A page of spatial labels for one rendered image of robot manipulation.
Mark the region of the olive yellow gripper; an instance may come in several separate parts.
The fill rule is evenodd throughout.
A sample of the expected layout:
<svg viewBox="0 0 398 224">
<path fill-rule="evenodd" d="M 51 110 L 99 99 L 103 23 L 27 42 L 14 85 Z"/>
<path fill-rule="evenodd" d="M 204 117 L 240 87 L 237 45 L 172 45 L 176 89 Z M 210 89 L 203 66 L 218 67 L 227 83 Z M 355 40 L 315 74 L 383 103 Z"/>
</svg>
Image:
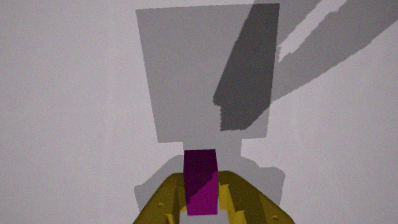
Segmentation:
<svg viewBox="0 0 398 224">
<path fill-rule="evenodd" d="M 293 219 L 248 181 L 231 171 L 218 171 L 218 200 L 229 224 L 295 224 Z M 165 179 L 133 224 L 179 224 L 186 211 L 183 173 Z"/>
</svg>

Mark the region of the magenta rectangular block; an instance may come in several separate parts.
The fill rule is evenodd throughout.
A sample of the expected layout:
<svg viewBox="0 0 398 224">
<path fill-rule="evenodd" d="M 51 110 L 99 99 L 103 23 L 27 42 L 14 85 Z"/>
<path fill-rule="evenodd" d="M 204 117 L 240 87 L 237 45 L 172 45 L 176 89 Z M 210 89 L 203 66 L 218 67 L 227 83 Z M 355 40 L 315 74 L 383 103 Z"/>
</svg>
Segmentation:
<svg viewBox="0 0 398 224">
<path fill-rule="evenodd" d="M 184 150 L 187 215 L 217 215 L 218 166 L 215 149 Z"/>
</svg>

